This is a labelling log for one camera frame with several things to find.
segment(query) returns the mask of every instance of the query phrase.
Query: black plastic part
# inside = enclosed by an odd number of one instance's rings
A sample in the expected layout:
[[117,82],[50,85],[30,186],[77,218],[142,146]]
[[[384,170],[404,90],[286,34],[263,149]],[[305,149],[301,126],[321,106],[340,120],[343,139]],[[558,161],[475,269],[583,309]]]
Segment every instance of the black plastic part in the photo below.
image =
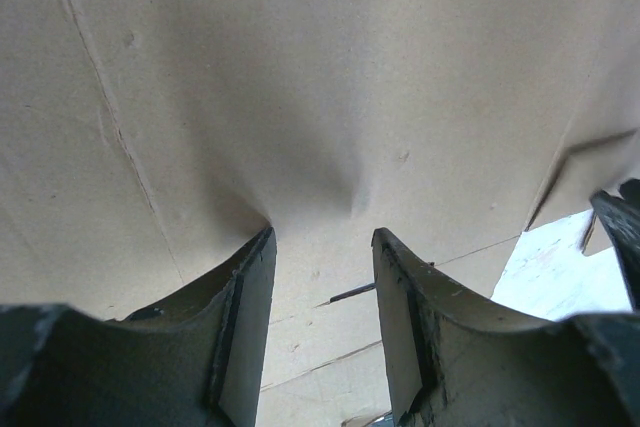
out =
[[275,258],[268,228],[122,322],[0,307],[0,425],[254,425]]
[[604,191],[591,197],[591,205],[616,250],[622,276],[634,310],[640,303],[640,180],[619,188],[622,198]]
[[559,323],[476,294],[386,229],[373,237],[391,406],[405,426],[640,422],[640,319]]

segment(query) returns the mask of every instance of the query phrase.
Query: cardboard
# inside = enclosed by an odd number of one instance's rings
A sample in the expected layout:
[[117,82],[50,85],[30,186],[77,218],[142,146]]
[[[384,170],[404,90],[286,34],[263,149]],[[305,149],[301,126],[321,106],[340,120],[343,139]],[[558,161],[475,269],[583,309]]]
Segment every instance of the cardboard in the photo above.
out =
[[374,228],[437,265],[513,239],[562,152],[638,127],[635,2],[0,0],[0,295],[118,317],[271,222],[265,374],[356,351],[377,313],[316,306]]
[[382,342],[263,389],[256,425],[357,426],[391,410]]
[[631,131],[571,148],[527,230],[588,210],[591,196],[614,189],[636,162],[638,146],[638,136]]

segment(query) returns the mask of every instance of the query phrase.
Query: white surface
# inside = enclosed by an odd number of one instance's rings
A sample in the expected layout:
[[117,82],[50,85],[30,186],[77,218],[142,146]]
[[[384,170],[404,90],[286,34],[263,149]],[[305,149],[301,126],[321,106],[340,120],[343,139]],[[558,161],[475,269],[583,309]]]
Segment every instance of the white surface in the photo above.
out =
[[523,233],[491,299],[549,320],[630,311],[613,248],[591,257],[580,252],[590,215],[581,212]]

